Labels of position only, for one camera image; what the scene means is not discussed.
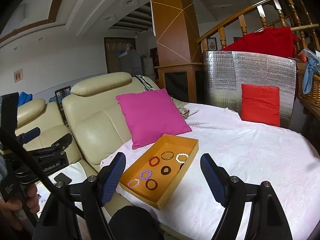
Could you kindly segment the black scrunchie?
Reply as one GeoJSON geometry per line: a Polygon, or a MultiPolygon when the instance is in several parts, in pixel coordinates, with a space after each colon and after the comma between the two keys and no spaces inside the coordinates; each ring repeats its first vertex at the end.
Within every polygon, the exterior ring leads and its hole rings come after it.
{"type": "Polygon", "coordinates": [[[171,167],[170,167],[170,166],[165,165],[165,166],[163,166],[163,167],[161,168],[161,174],[162,174],[162,175],[166,176],[166,175],[168,175],[168,174],[170,174],[170,173],[171,173],[171,167]]]}

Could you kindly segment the thin metal bangle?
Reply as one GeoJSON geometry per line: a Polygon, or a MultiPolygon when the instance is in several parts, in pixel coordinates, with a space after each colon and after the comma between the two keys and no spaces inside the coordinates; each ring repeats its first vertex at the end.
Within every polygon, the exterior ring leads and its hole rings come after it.
{"type": "Polygon", "coordinates": [[[174,152],[172,152],[172,151],[164,151],[161,154],[161,159],[168,161],[168,160],[171,160],[174,156],[175,156],[174,152]]]}

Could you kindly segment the white towel on seat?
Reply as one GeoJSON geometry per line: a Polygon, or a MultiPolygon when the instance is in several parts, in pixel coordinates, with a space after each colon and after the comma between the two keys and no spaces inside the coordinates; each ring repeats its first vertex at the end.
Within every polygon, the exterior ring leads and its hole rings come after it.
{"type": "MultiPolygon", "coordinates": [[[[66,185],[82,183],[87,177],[97,175],[97,172],[86,163],[84,160],[80,159],[76,163],[70,164],[67,167],[53,173],[48,178],[55,185],[58,181],[64,180],[66,185]]],[[[37,213],[40,218],[42,210],[49,198],[49,190],[41,183],[36,183],[37,194],[39,198],[40,210],[37,213]]],[[[77,216],[78,225],[80,229],[80,234],[82,239],[91,239],[86,222],[83,218],[77,216]]]]}

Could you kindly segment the orange cardboard tray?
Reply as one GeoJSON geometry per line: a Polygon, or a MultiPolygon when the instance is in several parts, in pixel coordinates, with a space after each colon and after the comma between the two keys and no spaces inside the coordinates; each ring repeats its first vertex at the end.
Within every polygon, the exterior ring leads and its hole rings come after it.
{"type": "Polygon", "coordinates": [[[123,173],[119,185],[122,189],[157,210],[169,201],[199,150],[197,139],[163,135],[123,173]],[[161,159],[164,151],[172,151],[171,160],[161,159]],[[171,167],[164,176],[161,168],[171,167]]]}

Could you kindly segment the pale pink blanket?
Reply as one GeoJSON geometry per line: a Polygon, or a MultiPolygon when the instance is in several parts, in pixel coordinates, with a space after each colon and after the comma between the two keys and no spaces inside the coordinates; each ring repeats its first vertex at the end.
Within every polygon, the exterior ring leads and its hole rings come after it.
{"type": "Polygon", "coordinates": [[[191,239],[211,239],[223,214],[200,169],[209,153],[228,174],[251,184],[269,181],[284,209],[294,239],[307,239],[319,222],[319,154],[301,134],[242,121],[225,108],[187,104],[188,138],[199,150],[166,206],[145,204],[117,187],[131,204],[148,210],[170,232],[191,239]]]}

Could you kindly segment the small red cushion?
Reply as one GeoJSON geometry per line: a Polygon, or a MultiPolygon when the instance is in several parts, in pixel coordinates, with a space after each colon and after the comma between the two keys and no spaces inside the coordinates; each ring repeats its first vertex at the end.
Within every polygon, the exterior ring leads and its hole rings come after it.
{"type": "Polygon", "coordinates": [[[241,85],[241,119],[280,126],[280,89],[272,86],[241,85]]]}

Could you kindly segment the patterned fabric piece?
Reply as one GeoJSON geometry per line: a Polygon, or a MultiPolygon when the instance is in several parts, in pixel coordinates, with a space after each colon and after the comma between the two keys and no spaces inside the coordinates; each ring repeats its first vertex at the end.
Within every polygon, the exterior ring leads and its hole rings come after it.
{"type": "Polygon", "coordinates": [[[190,110],[185,108],[185,107],[178,107],[179,112],[181,113],[181,115],[186,119],[189,117],[190,115],[190,110]]]}

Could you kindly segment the wicker basket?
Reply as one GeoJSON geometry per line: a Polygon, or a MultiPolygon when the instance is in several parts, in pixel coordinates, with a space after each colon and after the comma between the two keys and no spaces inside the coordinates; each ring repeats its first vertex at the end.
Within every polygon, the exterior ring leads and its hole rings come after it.
{"type": "Polygon", "coordinates": [[[303,93],[303,79],[305,72],[303,70],[297,70],[298,79],[298,96],[302,99],[308,100],[313,105],[319,107],[320,103],[320,86],[319,86],[319,76],[314,74],[312,77],[312,84],[310,85],[310,92],[307,94],[303,93]]]}

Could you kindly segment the wooden cabinet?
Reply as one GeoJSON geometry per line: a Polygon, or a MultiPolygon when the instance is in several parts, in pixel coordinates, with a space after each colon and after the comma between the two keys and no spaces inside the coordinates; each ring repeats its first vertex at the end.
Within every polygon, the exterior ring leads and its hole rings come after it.
{"type": "Polygon", "coordinates": [[[155,67],[158,84],[173,98],[192,103],[205,103],[205,74],[202,63],[180,63],[155,67]]]}

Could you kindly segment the silver foil insulation panel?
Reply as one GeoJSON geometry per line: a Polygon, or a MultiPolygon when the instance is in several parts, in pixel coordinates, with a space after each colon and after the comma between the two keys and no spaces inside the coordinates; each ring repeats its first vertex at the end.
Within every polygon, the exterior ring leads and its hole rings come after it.
{"type": "Polygon", "coordinates": [[[280,126],[288,128],[296,90],[292,59],[242,51],[203,54],[205,104],[241,112],[242,84],[279,88],[280,126]]]}

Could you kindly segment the blue cloth in basket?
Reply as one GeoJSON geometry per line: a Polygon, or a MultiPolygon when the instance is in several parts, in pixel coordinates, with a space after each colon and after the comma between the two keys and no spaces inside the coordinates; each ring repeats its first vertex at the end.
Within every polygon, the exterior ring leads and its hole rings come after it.
{"type": "Polygon", "coordinates": [[[303,77],[302,90],[303,94],[310,93],[312,89],[312,81],[314,75],[319,75],[319,60],[316,57],[308,58],[305,73],[303,77]]]}

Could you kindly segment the brown wooden pillar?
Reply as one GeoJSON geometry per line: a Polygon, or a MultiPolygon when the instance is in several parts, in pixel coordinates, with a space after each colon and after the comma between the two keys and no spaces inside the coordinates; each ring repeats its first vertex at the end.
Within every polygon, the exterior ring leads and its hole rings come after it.
{"type": "Polygon", "coordinates": [[[161,66],[199,63],[199,27],[193,0],[151,0],[161,66]]]}

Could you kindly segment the large red cushion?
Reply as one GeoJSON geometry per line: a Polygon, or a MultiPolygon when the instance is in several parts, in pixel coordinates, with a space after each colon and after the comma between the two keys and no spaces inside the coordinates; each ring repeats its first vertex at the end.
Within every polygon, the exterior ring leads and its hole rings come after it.
{"type": "Polygon", "coordinates": [[[289,27],[265,28],[239,38],[220,51],[242,51],[289,58],[296,55],[294,42],[299,41],[289,27]]]}

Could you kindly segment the wooden stair railing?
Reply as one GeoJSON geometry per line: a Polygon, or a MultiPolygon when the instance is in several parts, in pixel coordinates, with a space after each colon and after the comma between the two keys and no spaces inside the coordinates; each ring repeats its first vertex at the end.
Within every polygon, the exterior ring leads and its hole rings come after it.
{"type": "Polygon", "coordinates": [[[303,0],[261,0],[214,24],[198,38],[197,43],[205,51],[209,49],[209,39],[215,37],[220,47],[225,48],[230,44],[227,41],[228,28],[235,22],[239,25],[239,37],[266,28],[290,27],[300,39],[296,43],[297,50],[319,50],[319,20],[303,0]]]}

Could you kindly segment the framed wall picture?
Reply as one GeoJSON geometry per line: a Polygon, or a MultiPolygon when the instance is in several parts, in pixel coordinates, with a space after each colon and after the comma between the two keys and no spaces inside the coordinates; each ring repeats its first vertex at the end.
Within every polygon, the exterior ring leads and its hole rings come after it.
{"type": "Polygon", "coordinates": [[[17,83],[21,80],[23,80],[23,70],[19,69],[14,72],[14,83],[17,83]]]}

